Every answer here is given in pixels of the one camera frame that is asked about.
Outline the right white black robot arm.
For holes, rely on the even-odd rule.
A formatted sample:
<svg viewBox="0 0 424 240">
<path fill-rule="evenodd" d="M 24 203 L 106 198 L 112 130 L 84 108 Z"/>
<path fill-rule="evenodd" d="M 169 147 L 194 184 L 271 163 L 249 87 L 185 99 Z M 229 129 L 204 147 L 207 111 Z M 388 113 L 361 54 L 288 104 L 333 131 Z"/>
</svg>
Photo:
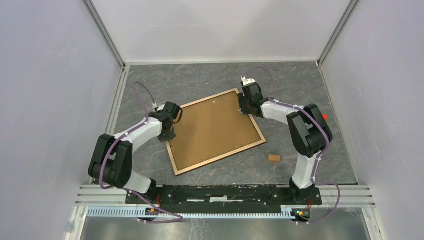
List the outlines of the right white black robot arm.
<svg viewBox="0 0 424 240">
<path fill-rule="evenodd" d="M 333 139 L 329 126 L 316 104 L 290 105 L 273 98 L 265 98 L 259 84 L 252 78 L 241 80 L 238 94 L 242 114 L 274 120 L 288 126 L 297 151 L 295 172 L 290 179 L 289 199 L 302 204 L 314 187 L 318 162 Z"/>
</svg>

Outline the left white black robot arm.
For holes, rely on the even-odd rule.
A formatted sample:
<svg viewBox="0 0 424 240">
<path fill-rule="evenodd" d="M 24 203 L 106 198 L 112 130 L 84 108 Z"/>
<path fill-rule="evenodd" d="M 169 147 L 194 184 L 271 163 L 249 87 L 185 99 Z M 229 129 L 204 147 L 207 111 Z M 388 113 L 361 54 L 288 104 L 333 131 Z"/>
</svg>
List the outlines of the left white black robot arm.
<svg viewBox="0 0 424 240">
<path fill-rule="evenodd" d="M 142 145 L 157 138 L 160 142 L 174 139 L 174 125 L 183 116 L 183 109 L 173 103 L 150 112 L 137 125 L 116 135 L 102 134 L 96 142 L 88 167 L 88 175 L 99 181 L 104 189 L 118 188 L 137 192 L 145 204 L 157 198 L 155 180 L 133 170 L 133 154 Z"/>
</svg>

